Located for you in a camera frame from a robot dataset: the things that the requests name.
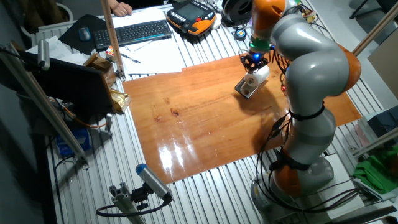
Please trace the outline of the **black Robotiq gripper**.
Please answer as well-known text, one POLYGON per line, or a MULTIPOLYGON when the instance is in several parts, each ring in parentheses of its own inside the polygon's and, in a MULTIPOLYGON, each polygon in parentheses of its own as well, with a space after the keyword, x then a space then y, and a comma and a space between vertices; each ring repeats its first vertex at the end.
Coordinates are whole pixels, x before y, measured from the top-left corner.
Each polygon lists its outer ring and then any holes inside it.
POLYGON ((265 58, 264 53, 249 52, 241 56, 241 63, 246 72, 250 71, 251 66, 258 66, 258 72, 269 71, 269 61, 265 58))

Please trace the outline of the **bystander bare hand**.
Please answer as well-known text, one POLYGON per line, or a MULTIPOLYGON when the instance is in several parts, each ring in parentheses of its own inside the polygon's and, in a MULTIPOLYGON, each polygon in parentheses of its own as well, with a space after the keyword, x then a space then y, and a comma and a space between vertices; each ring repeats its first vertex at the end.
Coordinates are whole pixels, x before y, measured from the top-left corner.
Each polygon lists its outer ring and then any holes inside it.
POLYGON ((132 14, 132 7, 126 3, 117 0, 108 0, 112 13, 118 17, 124 17, 132 14))

